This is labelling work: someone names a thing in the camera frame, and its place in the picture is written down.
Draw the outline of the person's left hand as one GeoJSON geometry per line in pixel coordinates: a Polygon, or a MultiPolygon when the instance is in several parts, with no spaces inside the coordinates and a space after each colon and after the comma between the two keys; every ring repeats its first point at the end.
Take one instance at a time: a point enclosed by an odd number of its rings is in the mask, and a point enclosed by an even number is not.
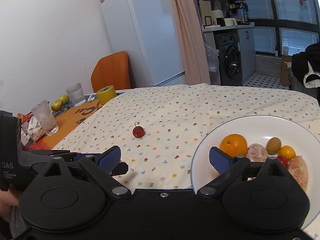
{"type": "Polygon", "coordinates": [[[10,222],[11,208],[18,206],[20,196],[21,193],[15,189],[0,192],[0,214],[4,221],[10,222]]]}

